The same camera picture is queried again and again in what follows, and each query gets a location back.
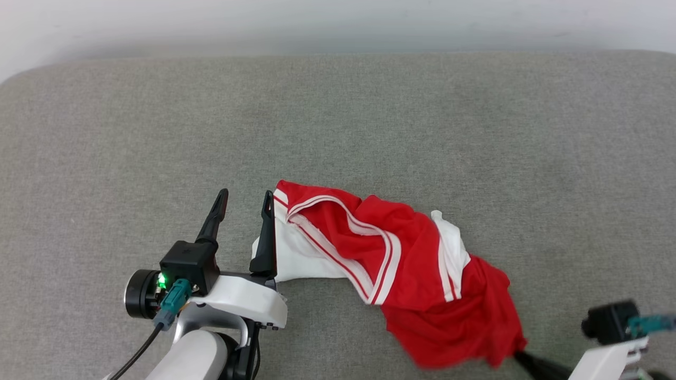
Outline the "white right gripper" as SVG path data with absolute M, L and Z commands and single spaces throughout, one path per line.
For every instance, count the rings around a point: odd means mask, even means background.
M 533 380 L 651 380 L 637 363 L 649 346 L 649 337 L 585 351 L 575 368 L 560 365 L 528 352 L 514 358 Z

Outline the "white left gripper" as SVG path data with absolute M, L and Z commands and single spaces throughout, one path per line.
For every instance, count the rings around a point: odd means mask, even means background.
M 218 229 L 226 214 L 228 199 L 229 190 L 222 188 L 195 243 L 218 245 Z M 254 277 L 274 279 L 277 276 L 277 237 L 271 191 L 264 195 L 261 220 L 260 236 L 249 271 Z M 183 335 L 207 327 L 239 330 L 239 343 L 250 344 L 254 332 L 248 322 L 264 328 L 285 329 L 287 317 L 285 298 L 275 289 L 254 283 L 246 277 L 221 275 L 207 296 L 189 299 L 183 309 Z

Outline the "red and white shirt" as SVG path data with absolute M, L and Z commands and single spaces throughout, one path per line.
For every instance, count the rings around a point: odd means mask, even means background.
M 287 180 L 273 201 L 277 281 L 347 279 L 416 365 L 500 366 L 526 348 L 509 277 L 439 210 Z

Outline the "black cylindrical motor housing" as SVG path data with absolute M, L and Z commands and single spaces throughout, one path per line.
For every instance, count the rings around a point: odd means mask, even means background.
M 135 271 L 126 284 L 124 303 L 132 318 L 153 319 L 159 309 L 157 280 L 159 270 Z

